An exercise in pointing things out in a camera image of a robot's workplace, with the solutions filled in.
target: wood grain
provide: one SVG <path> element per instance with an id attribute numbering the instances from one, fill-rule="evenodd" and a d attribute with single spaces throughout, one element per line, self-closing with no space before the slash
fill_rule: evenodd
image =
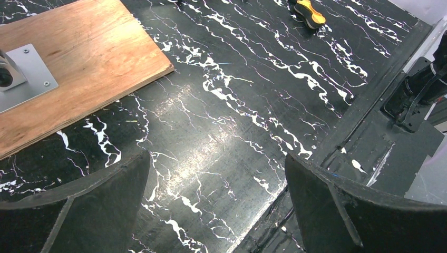
<path id="1" fill-rule="evenodd" d="M 119 0 L 79 0 L 0 26 L 4 51 L 33 44 L 59 84 L 0 114 L 0 159 L 173 71 Z"/>

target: black marble table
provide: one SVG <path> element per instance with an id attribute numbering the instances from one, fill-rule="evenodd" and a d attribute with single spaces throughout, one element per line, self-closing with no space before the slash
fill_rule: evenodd
<path id="1" fill-rule="evenodd" d="M 6 0 L 0 23 L 70 2 Z M 0 161 L 0 197 L 146 149 L 129 252 L 233 251 L 286 187 L 285 154 L 312 156 L 418 22 L 381 0 L 313 1 L 318 32 L 285 0 L 123 3 L 176 71 Z"/>

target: yellow and black tool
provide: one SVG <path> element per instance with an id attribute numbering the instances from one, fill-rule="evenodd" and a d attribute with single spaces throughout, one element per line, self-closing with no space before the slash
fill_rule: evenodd
<path id="1" fill-rule="evenodd" d="M 312 7 L 310 0 L 297 0 L 294 10 L 304 18 L 304 22 L 311 29 L 318 29 L 326 23 L 326 18 Z"/>

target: metal plate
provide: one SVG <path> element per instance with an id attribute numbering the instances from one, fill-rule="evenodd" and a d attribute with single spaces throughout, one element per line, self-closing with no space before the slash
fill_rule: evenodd
<path id="1" fill-rule="evenodd" d="M 22 70 L 27 82 L 0 92 L 0 113 L 59 86 L 32 44 L 6 54 Z"/>

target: white wall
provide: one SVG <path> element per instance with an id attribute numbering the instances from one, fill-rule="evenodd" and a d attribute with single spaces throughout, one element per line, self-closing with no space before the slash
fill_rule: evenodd
<path id="1" fill-rule="evenodd" d="M 389 0 L 429 25 L 447 15 L 447 0 Z"/>

